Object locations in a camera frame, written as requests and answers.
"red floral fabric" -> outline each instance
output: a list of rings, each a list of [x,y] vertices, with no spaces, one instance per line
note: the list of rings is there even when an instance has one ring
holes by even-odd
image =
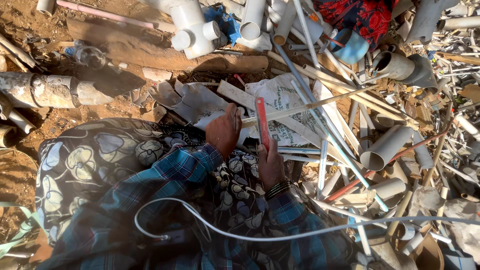
[[[398,0],[335,0],[320,2],[314,0],[316,11],[332,26],[352,29],[369,44],[369,51],[375,50],[378,42],[388,30],[392,9]]]

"pink pipe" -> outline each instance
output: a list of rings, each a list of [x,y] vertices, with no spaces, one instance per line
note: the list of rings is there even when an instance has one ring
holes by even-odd
[[[123,17],[123,16],[120,16],[120,15],[116,15],[116,14],[113,14],[113,13],[93,9],[93,8],[90,8],[90,7],[85,7],[85,6],[79,5],[77,3],[67,2],[67,1],[63,1],[63,0],[57,0],[57,4],[59,6],[62,6],[62,7],[71,9],[71,10],[93,14],[93,15],[98,16],[98,17],[107,18],[107,19],[110,19],[110,20],[118,21],[118,22],[124,22],[124,23],[132,24],[132,25],[138,25],[138,26],[142,26],[142,27],[146,27],[146,28],[160,29],[160,30],[167,31],[167,32],[172,32],[172,33],[176,32],[175,25],[165,23],[165,22],[158,22],[158,23],[141,22],[141,21],[138,21],[138,20],[135,20],[135,19]]]

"white cable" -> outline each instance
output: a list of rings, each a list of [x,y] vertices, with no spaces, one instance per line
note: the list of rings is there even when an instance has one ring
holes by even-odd
[[[188,211],[190,211],[190,213],[192,213],[192,215],[196,216],[198,219],[200,219],[201,222],[204,223],[205,227],[208,226],[210,229],[214,230],[215,232],[217,232],[219,234],[222,234],[222,235],[228,236],[228,237],[232,237],[232,238],[236,238],[236,239],[240,239],[240,240],[253,241],[253,242],[276,242],[276,241],[293,240],[293,239],[299,239],[299,238],[313,236],[313,235],[317,235],[317,234],[330,233],[330,232],[334,232],[334,231],[338,231],[338,230],[343,230],[343,229],[346,229],[346,228],[355,228],[357,226],[365,226],[365,225],[370,225],[370,224],[374,224],[374,223],[383,223],[383,222],[392,222],[392,221],[409,221],[409,220],[450,221],[450,222],[461,222],[461,223],[465,223],[465,224],[480,225],[480,221],[473,221],[473,220],[466,220],[466,219],[456,219],[456,218],[448,218],[448,217],[433,217],[433,216],[428,216],[428,217],[426,217],[426,216],[423,216],[423,217],[398,217],[398,218],[388,218],[388,219],[377,219],[377,220],[371,220],[371,221],[363,221],[363,222],[354,223],[354,224],[339,225],[339,226],[330,227],[330,228],[326,228],[326,229],[316,230],[316,231],[307,232],[307,233],[300,233],[300,234],[296,234],[296,235],[289,235],[289,236],[265,237],[265,238],[262,238],[262,237],[247,237],[247,236],[227,233],[227,232],[224,232],[224,231],[221,231],[221,230],[215,228],[213,225],[211,225],[206,220],[204,220],[200,216],[200,214],[197,212],[197,210],[195,210],[191,205],[189,205],[187,202],[185,202],[183,200],[180,200],[180,199],[177,199],[177,198],[160,198],[160,199],[155,199],[151,202],[148,202],[145,205],[143,205],[142,207],[140,207],[140,209],[138,209],[137,213],[135,214],[135,219],[134,219],[135,225],[137,226],[138,230],[140,230],[143,234],[145,234],[147,236],[150,236],[152,238],[156,238],[156,239],[158,239],[158,238],[163,239],[163,238],[165,238],[165,235],[154,235],[154,234],[148,233],[142,227],[140,227],[140,225],[138,224],[137,217],[138,217],[138,213],[140,213],[140,211],[144,207],[146,207],[147,205],[152,204],[154,202],[163,201],[163,200],[173,200],[173,201],[181,202],[183,204],[183,206]]]

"plastic scrap pile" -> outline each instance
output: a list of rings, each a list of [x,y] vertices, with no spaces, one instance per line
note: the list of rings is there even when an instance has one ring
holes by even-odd
[[[285,160],[292,160],[290,180],[338,223],[402,216],[480,221],[480,48],[473,29],[480,26],[480,16],[473,16],[477,4],[440,1],[437,6],[432,1],[433,24],[423,28],[415,19],[429,2],[422,0],[413,9],[413,3],[407,5],[410,10],[397,14],[405,16],[399,36],[415,41],[403,45],[411,52],[407,56],[400,44],[369,52],[369,42],[359,33],[325,23],[310,0],[145,2],[168,14],[171,18],[164,19],[173,24],[56,2],[173,34],[172,48],[163,49],[112,28],[67,20],[75,41],[45,47],[63,47],[56,53],[129,82],[120,81],[115,93],[74,77],[30,73],[42,67],[0,35],[0,50],[24,71],[4,72],[0,57],[1,118],[28,133],[33,125],[14,108],[76,108],[129,92],[135,106],[155,100],[146,119],[158,122],[167,116],[204,130],[223,114],[227,98],[244,110],[237,147],[255,152],[258,141],[248,139],[260,137],[253,100],[263,97],[270,136]],[[41,0],[38,10],[52,14],[53,6]],[[440,32],[434,31],[437,22]],[[266,56],[243,55],[233,50],[236,43]],[[335,69],[326,69],[320,54]],[[269,67],[270,60],[278,69]],[[309,64],[294,63],[300,60]],[[124,70],[129,64],[140,65],[144,77],[157,82],[144,95],[138,89],[145,81]],[[244,90],[225,80],[184,84],[172,78],[171,71],[178,70],[233,74]],[[265,72],[272,74],[270,79],[242,80],[241,74]],[[387,88],[376,91],[380,84],[375,83],[382,81]],[[347,98],[351,106],[346,121],[336,102]],[[8,144],[13,130],[0,126],[1,146]],[[358,226],[347,233],[371,261],[394,269],[474,269],[480,263],[479,228],[410,219]]]

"hand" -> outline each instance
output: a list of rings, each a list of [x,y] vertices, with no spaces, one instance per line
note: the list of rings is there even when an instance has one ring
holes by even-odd
[[[258,173],[268,192],[274,185],[285,180],[283,156],[278,153],[278,143],[270,138],[270,151],[264,145],[258,146]]]
[[[205,128],[207,143],[211,143],[222,154],[223,160],[233,152],[240,137],[241,112],[230,103],[224,115],[211,121]]]

